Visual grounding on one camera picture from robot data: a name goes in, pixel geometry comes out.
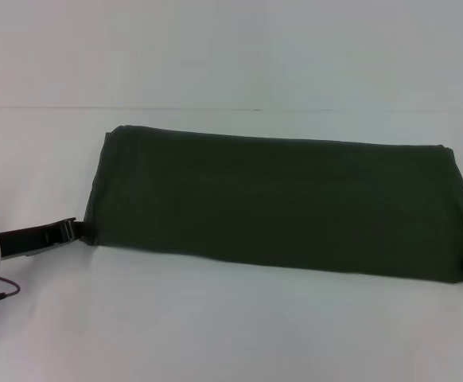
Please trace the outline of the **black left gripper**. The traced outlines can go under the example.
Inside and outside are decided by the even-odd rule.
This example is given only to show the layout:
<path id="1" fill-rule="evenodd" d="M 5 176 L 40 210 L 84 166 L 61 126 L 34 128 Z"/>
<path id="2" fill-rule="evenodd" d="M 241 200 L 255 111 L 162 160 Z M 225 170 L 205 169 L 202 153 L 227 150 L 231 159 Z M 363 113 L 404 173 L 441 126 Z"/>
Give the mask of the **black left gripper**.
<path id="1" fill-rule="evenodd" d="M 92 224 L 76 221 L 75 218 L 42 226 L 0 232 L 1 257 L 36 255 L 75 240 L 93 244 L 95 237 L 96 229 Z"/>

